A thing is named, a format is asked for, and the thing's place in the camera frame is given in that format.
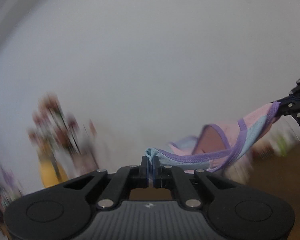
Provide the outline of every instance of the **pastel fabric garment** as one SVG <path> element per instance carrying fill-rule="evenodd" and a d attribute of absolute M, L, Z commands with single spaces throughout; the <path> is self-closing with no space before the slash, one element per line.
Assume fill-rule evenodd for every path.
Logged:
<path fill-rule="evenodd" d="M 238 122 L 208 124 L 199 137 L 189 136 L 169 143 L 171 150 L 148 148 L 145 155 L 150 162 L 158 156 L 162 165 L 183 170 L 223 170 L 240 159 L 261 138 L 277 119 L 280 103 L 273 102 L 253 111 Z"/>

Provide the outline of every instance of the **wall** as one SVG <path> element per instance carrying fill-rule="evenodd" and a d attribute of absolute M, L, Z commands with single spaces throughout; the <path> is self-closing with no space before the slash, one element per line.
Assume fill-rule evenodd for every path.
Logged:
<path fill-rule="evenodd" d="M 0 50 L 0 163 L 42 185 L 27 134 L 46 91 L 98 131 L 110 172 L 238 119 L 300 77 L 300 0 L 42 0 Z"/>

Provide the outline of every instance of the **metal screw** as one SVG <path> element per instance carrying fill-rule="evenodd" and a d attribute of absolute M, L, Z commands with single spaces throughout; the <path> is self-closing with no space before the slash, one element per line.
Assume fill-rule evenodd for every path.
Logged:
<path fill-rule="evenodd" d="M 198 206 L 201 205 L 201 201 L 200 201 L 200 200 L 197 200 L 197 199 L 188 199 L 188 200 L 186 201 L 186 205 L 187 205 L 188 207 L 191 207 L 191 208 L 193 208 L 193 207 L 198 207 Z"/>
<path fill-rule="evenodd" d="M 100 207 L 111 207 L 113 204 L 114 203 L 111 199 L 101 199 L 98 201 L 98 206 Z"/>

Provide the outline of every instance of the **white logo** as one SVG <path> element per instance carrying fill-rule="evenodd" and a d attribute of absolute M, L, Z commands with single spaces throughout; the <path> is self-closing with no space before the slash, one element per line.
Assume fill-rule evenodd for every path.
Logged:
<path fill-rule="evenodd" d="M 154 204 L 148 203 L 147 205 L 145 205 L 145 207 L 147 207 L 147 208 L 152 208 L 152 207 L 154 207 Z"/>

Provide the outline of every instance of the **gray ribbed panel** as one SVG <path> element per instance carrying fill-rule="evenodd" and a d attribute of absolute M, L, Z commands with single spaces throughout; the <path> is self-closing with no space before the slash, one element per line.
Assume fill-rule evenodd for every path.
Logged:
<path fill-rule="evenodd" d="M 226 240 L 209 227 L 201 213 L 183 210 L 176 201 L 123 201 L 116 210 L 98 213 L 74 239 Z"/>

